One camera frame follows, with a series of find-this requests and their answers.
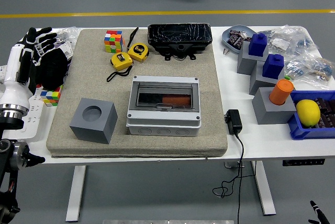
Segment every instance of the lemon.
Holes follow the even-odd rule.
[[[304,126],[311,127],[319,122],[321,113],[320,108],[315,101],[303,99],[297,103],[296,109],[300,122]]]

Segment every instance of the gray floor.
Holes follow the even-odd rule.
[[[249,9],[335,9],[335,0],[0,0],[0,15]],[[303,26],[322,56],[335,61],[334,14],[307,13],[0,18],[0,65],[7,63],[11,47],[30,27],[146,27],[181,22]],[[240,223],[307,223],[309,218],[316,219],[310,200],[319,204],[331,223],[335,222],[334,165],[332,159],[311,167],[282,167],[281,161],[265,161],[277,215],[263,216],[255,181],[248,177],[242,182]],[[250,173],[247,163],[244,174]],[[22,210],[12,223],[64,223],[72,174],[71,166],[47,165],[20,172],[17,199]],[[211,192],[235,174],[221,161],[93,165],[87,170],[79,223],[98,224],[104,219],[236,221],[238,187],[224,199]]]

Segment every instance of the orange object in box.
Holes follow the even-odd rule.
[[[269,95],[269,100],[274,105],[283,105],[287,99],[287,97],[290,95],[290,93],[293,91],[294,85],[291,81],[286,79],[280,79],[276,83],[276,86],[273,88]]]
[[[164,94],[162,103],[191,106],[191,96],[183,94]]]

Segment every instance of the table leg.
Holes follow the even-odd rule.
[[[68,212],[66,214],[67,222],[78,221],[85,180],[85,171],[86,165],[76,165],[74,168]]]
[[[257,168],[255,168],[255,165],[256,165],[255,161],[252,161],[251,163],[252,163],[252,168],[254,172],[256,171],[255,179],[257,183],[258,193],[260,195],[260,199],[262,203],[263,214],[265,216],[275,215],[276,209],[274,208],[269,184],[267,182],[265,169],[263,166],[263,162],[258,160]]]

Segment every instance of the rubik's cube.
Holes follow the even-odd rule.
[[[59,86],[53,91],[42,91],[40,97],[46,106],[57,106],[59,98],[61,97],[62,89],[64,85]]]
[[[122,31],[108,30],[105,35],[106,52],[120,53],[126,44],[122,36]]]

